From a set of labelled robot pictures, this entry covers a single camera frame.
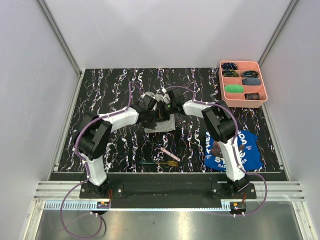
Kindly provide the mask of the grey cloth napkin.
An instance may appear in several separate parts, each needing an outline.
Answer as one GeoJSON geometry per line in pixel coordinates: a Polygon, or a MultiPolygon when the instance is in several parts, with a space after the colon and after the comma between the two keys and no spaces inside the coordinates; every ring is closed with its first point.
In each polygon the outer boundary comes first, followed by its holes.
{"type": "MultiPolygon", "coordinates": [[[[157,104],[164,103],[162,102],[163,95],[162,94],[155,94],[157,104]]],[[[172,113],[169,115],[168,120],[164,121],[158,121],[156,123],[156,127],[150,128],[150,127],[145,127],[144,132],[145,133],[161,133],[161,132],[170,132],[175,130],[175,115],[172,113]]]]}

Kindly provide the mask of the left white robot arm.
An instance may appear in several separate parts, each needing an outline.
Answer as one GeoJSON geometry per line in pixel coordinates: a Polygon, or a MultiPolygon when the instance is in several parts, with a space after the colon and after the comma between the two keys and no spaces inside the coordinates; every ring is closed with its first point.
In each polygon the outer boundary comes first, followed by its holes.
{"type": "Polygon", "coordinates": [[[143,122],[155,124],[155,112],[159,101],[154,96],[144,94],[137,103],[101,115],[87,114],[81,122],[74,139],[74,152],[81,159],[86,171],[83,188],[97,198],[103,198],[108,190],[107,174],[104,170],[103,155],[110,135],[126,126],[143,122]]]}

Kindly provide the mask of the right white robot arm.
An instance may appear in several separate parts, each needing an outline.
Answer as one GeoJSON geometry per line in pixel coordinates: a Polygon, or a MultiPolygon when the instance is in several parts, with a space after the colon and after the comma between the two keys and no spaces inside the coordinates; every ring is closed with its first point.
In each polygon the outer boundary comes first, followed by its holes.
{"type": "Polygon", "coordinates": [[[182,87],[169,87],[164,90],[163,102],[172,113],[202,118],[206,128],[219,145],[227,177],[226,189],[232,198],[239,198],[245,193],[250,182],[243,167],[238,148],[238,124],[227,104],[219,102],[203,102],[188,99],[180,91],[182,87]]]}

